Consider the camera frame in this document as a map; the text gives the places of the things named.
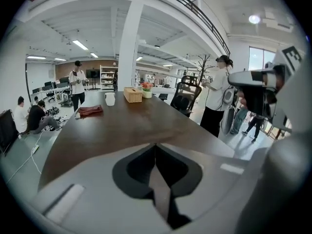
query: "red flowers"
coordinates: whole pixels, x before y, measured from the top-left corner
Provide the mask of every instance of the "red flowers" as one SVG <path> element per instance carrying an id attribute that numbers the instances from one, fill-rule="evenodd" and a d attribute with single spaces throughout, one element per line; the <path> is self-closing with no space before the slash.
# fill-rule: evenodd
<path id="1" fill-rule="evenodd" d="M 147 81 L 141 84 L 143 91 L 150 91 L 153 85 Z"/>

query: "black pants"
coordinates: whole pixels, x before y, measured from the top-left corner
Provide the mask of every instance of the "black pants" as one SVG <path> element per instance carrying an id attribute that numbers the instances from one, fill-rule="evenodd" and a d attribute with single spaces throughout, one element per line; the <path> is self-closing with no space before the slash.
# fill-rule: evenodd
<path id="1" fill-rule="evenodd" d="M 80 100 L 80 104 L 82 104 L 84 102 L 84 92 L 81 94 L 72 95 L 72 101 L 74 104 L 74 111 L 76 111 L 78 108 L 79 100 Z"/>
<path id="2" fill-rule="evenodd" d="M 247 128 L 247 132 L 251 130 L 255 126 L 255 133 L 254 133 L 254 138 L 257 138 L 260 132 L 260 127 L 263 123 L 264 119 L 258 119 L 256 117 L 253 117 L 252 121 L 249 123 L 249 127 Z"/>
<path id="3" fill-rule="evenodd" d="M 206 107 L 200 126 L 218 137 L 220 130 L 219 124 L 223 118 L 223 113 L 224 111 L 216 111 Z"/>

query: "fluorescent light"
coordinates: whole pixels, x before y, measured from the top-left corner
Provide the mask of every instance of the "fluorescent light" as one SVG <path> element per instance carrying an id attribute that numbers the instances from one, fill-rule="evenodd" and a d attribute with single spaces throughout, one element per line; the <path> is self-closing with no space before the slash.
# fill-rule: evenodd
<path id="1" fill-rule="evenodd" d="M 88 48 L 86 46 L 84 46 L 80 41 L 75 40 L 73 41 L 74 44 L 76 44 L 77 46 L 79 46 L 80 48 L 82 48 L 83 50 L 88 50 Z"/>
<path id="2" fill-rule="evenodd" d="M 45 59 L 45 57 L 28 56 L 28 59 Z"/>
<path id="3" fill-rule="evenodd" d="M 251 15 L 249 17 L 249 22 L 251 22 L 252 24 L 258 24 L 260 23 L 260 17 L 257 15 Z"/>
<path id="4" fill-rule="evenodd" d="M 98 58 L 98 56 L 96 54 L 94 54 L 94 53 L 90 53 L 90 55 L 92 55 L 95 58 Z"/>

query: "white shelving unit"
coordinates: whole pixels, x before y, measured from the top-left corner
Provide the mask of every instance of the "white shelving unit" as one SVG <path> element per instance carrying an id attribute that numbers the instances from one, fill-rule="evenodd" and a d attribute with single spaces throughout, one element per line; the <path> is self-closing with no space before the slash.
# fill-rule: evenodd
<path id="1" fill-rule="evenodd" d="M 101 89 L 113 89 L 113 78 L 115 70 L 118 70 L 118 67 L 99 67 L 100 69 L 100 81 Z"/>

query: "flower pot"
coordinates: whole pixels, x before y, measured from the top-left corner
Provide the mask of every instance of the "flower pot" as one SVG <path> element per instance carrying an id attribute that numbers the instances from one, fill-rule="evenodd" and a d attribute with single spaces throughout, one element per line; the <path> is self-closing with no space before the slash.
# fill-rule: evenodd
<path id="1" fill-rule="evenodd" d="M 152 92 L 142 90 L 142 96 L 146 99 L 152 98 Z"/>

